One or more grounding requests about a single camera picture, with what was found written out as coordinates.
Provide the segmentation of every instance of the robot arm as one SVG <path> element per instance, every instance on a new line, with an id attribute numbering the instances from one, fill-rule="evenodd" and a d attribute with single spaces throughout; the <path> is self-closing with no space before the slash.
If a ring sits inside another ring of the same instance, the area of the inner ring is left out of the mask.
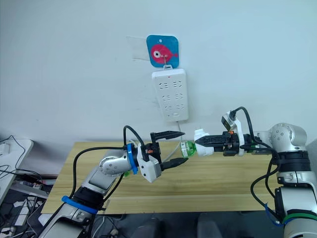
<path id="1" fill-rule="evenodd" d="M 305 147 L 306 132 L 299 126 L 279 123 L 269 131 L 253 133 L 250 117 L 245 110 L 250 134 L 243 134 L 235 116 L 236 111 L 227 112 L 222 117 L 221 121 L 228 131 L 222 135 L 199 136 L 195 140 L 196 147 L 213 147 L 213 150 L 209 150 L 212 151 L 210 154 L 222 151 L 224 156 L 272 153 L 271 162 L 278 165 L 277 182 L 281 185 L 273 194 L 275 213 L 271 211 L 277 219 L 275 224 L 284 226 L 285 238 L 317 238 L 317 179 L 311 171 Z"/>
<path id="2" fill-rule="evenodd" d="M 89 237 L 95 215 L 99 210 L 105 210 L 103 204 L 119 185 L 125 172 L 132 171 L 136 174 L 140 169 L 146 180 L 154 182 L 162 171 L 187 161 L 185 158 L 176 158 L 162 163 L 159 143 L 156 142 L 158 139 L 172 139 L 182 135 L 184 133 L 179 131 L 151 133 L 152 142 L 149 144 L 144 145 L 142 141 L 137 148 L 134 144 L 128 144 L 123 148 L 108 150 L 77 191 L 70 197 L 62 198 L 64 203 L 46 223 L 39 238 Z M 108 192 L 118 177 L 120 178 L 114 189 Z M 85 227 L 89 224 L 90 229 L 86 232 Z"/>

